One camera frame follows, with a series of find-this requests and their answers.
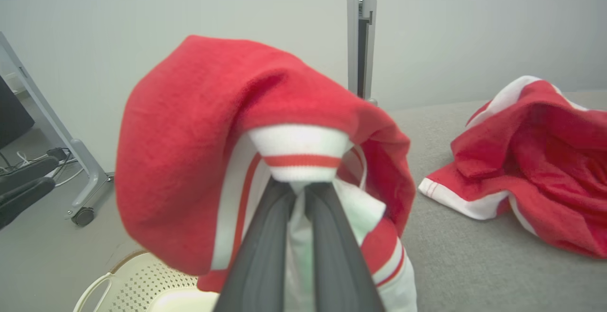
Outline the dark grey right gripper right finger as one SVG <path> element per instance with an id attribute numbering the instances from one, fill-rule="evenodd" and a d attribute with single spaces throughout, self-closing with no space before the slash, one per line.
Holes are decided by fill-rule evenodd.
<path id="1" fill-rule="evenodd" d="M 334 185 L 310 184 L 305 199 L 305 214 L 313 229 L 316 311 L 385 311 Z"/>

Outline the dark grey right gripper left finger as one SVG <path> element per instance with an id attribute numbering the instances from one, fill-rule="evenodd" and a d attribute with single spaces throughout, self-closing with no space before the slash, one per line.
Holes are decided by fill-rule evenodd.
<path id="1" fill-rule="evenodd" d="M 215 312 L 284 310 L 287 226 L 295 198 L 288 183 L 267 183 Z"/>

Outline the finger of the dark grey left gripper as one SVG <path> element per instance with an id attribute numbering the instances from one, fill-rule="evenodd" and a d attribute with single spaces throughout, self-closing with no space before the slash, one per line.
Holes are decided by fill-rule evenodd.
<path id="1" fill-rule="evenodd" d="M 3 193 L 0 200 L 0 228 L 3 229 L 11 224 L 21 213 L 45 197 L 54 188 L 54 179 L 43 177 L 8 193 Z"/>
<path id="2" fill-rule="evenodd" d="M 59 166 L 58 159 L 49 156 L 0 176 L 0 193 L 5 194 L 29 182 L 46 176 Z"/>

